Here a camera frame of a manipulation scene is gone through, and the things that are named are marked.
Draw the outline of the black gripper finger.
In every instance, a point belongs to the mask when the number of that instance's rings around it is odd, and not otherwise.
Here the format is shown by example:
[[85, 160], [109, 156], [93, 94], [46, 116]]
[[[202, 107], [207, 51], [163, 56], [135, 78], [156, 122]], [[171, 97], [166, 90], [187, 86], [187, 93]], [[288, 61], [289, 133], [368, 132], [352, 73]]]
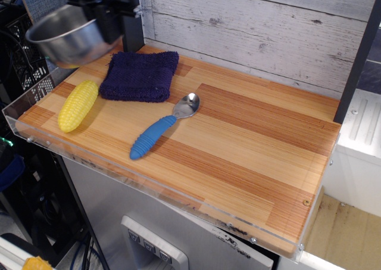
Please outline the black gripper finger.
[[95, 16], [105, 42], [112, 44], [122, 36], [120, 15], [115, 8], [97, 5]]

